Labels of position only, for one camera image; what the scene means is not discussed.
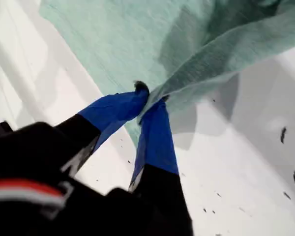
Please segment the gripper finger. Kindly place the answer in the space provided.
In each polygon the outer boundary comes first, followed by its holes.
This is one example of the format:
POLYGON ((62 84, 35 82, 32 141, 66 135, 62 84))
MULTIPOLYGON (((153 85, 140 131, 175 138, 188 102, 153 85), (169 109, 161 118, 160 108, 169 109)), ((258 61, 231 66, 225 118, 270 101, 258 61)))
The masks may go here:
POLYGON ((161 225, 164 236, 194 234, 180 182, 164 98, 156 102, 141 119, 141 133, 129 189, 151 205, 164 220, 161 225))
POLYGON ((142 81, 135 90, 107 95, 55 126, 77 146, 77 154, 66 159, 61 171, 74 175, 89 157, 125 123, 136 118, 147 103, 149 89, 142 81))

